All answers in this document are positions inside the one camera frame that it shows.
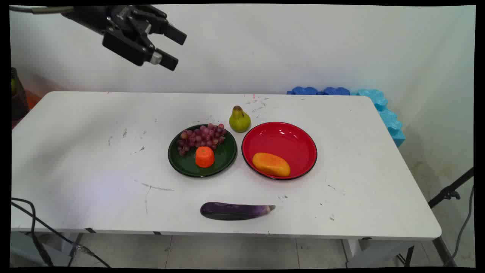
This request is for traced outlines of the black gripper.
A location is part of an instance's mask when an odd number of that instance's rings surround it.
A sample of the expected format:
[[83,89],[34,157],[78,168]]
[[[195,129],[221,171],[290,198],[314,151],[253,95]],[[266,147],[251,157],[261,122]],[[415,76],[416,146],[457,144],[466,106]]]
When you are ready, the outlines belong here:
[[179,45],[187,38],[152,5],[75,6],[61,15],[100,34],[105,48],[139,67],[151,63],[174,71],[178,64],[176,57],[150,47],[148,35],[166,36]]

